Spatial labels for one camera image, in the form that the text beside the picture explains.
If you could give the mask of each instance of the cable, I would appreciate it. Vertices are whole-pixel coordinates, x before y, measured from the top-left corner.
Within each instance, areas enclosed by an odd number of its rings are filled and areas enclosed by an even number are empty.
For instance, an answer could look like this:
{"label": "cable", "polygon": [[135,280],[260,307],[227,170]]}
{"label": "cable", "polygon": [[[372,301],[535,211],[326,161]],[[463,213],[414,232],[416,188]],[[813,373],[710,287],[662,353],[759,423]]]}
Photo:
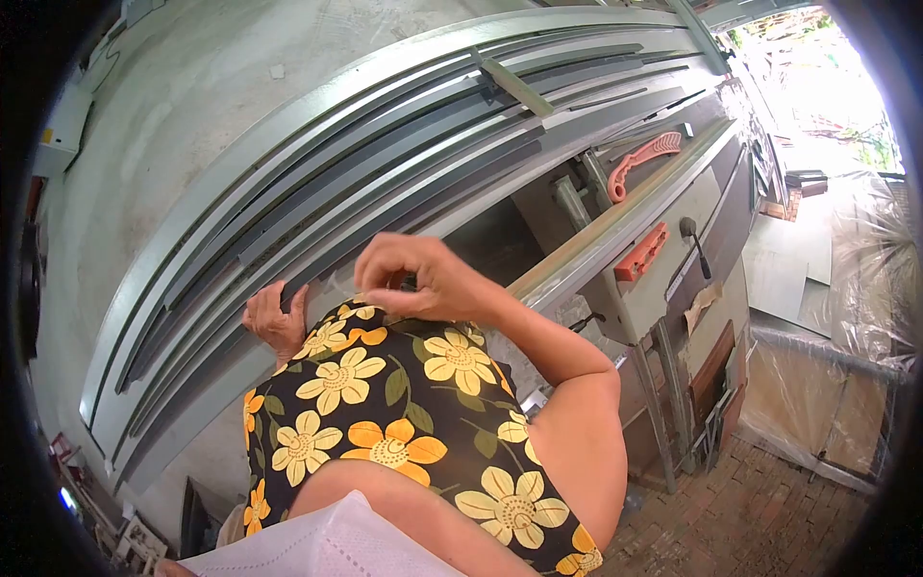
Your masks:
{"label": "cable", "polygon": [[128,32],[129,30],[135,28],[141,20],[143,20],[144,18],[147,18],[150,14],[156,12],[157,10],[160,10],[161,8],[163,8],[163,7],[166,6],[166,5],[167,5],[166,2],[164,2],[164,3],[161,4],[160,6],[157,6],[156,8],[152,8],[152,9],[150,10],[150,12],[148,12],[147,14],[145,14],[144,16],[142,16],[141,18],[138,18],[138,20],[136,20],[134,24],[132,24],[131,26],[126,27],[126,28],[125,28],[124,30],[122,30],[117,36],[115,36],[114,38],[109,38],[109,39],[108,39],[109,45],[106,47],[106,54],[103,55],[103,56],[97,57],[96,60],[94,60],[91,64],[87,65],[87,72],[90,72],[90,69],[91,69],[93,66],[95,66],[97,62],[100,61],[100,58],[102,58],[103,60],[105,60],[105,61],[107,61],[107,62],[109,61],[110,58],[115,58],[115,61],[113,62],[113,65],[110,66],[109,71],[106,72],[105,76],[102,77],[102,80],[100,80],[99,84],[96,85],[96,88],[94,88],[93,90],[90,90],[90,93],[91,93],[91,94],[95,94],[95,93],[96,93],[96,90],[99,90],[99,89],[100,89],[100,86],[102,86],[103,82],[105,82],[106,79],[109,78],[109,75],[112,74],[113,70],[115,69],[115,66],[118,64],[118,60],[119,60],[119,57],[122,55],[122,51],[121,51],[121,50],[116,50],[116,51],[115,51],[115,54],[109,54],[109,52],[112,50],[113,44],[115,44],[115,41],[118,40],[119,37],[122,36],[122,34],[125,34],[125,33]]}

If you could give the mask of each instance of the metal strip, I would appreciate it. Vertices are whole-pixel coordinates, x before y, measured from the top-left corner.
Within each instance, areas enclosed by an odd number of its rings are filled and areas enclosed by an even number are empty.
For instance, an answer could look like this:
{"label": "metal strip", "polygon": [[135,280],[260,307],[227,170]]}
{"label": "metal strip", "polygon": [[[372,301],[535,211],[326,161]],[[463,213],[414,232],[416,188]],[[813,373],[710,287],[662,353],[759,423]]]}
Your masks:
{"label": "metal strip", "polygon": [[723,76],[730,74],[731,69],[727,65],[724,53],[718,47],[718,42],[714,40],[712,33],[705,27],[695,10],[689,5],[687,0],[666,0],[666,2],[677,12],[677,16],[689,27],[689,33],[695,39],[699,49],[708,60],[708,64],[715,75]]}

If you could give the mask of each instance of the finger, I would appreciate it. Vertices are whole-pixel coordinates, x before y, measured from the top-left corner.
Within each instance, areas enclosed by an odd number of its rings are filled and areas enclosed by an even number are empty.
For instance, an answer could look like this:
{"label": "finger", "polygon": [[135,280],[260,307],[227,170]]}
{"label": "finger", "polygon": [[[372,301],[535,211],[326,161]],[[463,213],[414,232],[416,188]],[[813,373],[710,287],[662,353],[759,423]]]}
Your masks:
{"label": "finger", "polygon": [[307,285],[298,289],[292,296],[292,318],[305,320],[305,306],[307,304]]}
{"label": "finger", "polygon": [[355,260],[353,282],[355,283],[356,288],[361,290],[359,283],[362,281],[363,274],[366,272],[366,266],[368,265],[368,261],[372,259],[372,255],[378,252],[381,248],[385,246],[391,246],[395,242],[400,242],[400,239],[406,237],[406,234],[378,233],[375,235],[375,237],[372,238],[372,242],[368,243],[366,249],[363,250],[359,255],[359,258]]}
{"label": "finger", "polygon": [[406,243],[383,246],[370,256],[360,281],[361,290],[385,288],[398,272],[417,272],[422,264],[419,248]]}
{"label": "finger", "polygon": [[246,300],[246,312],[250,318],[250,326],[248,327],[251,331],[256,327],[257,324],[257,311],[259,299],[257,298],[259,293],[251,296]]}
{"label": "finger", "polygon": [[276,281],[257,293],[259,319],[272,319],[282,313],[282,289],[284,287],[285,281]]}
{"label": "finger", "polygon": [[424,318],[432,305],[433,295],[428,290],[417,293],[405,293],[390,289],[373,289],[365,293],[366,302],[378,305],[389,315]]}

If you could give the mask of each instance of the wooden board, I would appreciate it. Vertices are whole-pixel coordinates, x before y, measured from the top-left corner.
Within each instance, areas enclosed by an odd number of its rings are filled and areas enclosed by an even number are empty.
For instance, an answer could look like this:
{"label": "wooden board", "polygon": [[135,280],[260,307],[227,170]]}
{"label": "wooden board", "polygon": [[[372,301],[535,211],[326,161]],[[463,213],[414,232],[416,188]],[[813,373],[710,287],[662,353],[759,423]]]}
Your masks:
{"label": "wooden board", "polygon": [[705,422],[708,414],[725,392],[725,366],[733,350],[734,322],[729,320],[705,359],[705,363],[689,385],[689,397],[692,399],[692,413],[696,425]]}

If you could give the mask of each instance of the plastic wrap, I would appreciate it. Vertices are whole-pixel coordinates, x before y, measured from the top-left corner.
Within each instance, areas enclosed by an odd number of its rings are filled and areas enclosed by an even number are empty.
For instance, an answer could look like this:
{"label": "plastic wrap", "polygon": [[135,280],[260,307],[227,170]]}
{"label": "plastic wrap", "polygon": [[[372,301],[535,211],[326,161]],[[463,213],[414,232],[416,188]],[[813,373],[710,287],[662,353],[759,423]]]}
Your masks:
{"label": "plastic wrap", "polygon": [[905,186],[868,171],[829,184],[830,286],[807,280],[800,326],[753,313],[740,419],[773,452],[868,488],[911,383],[919,261]]}

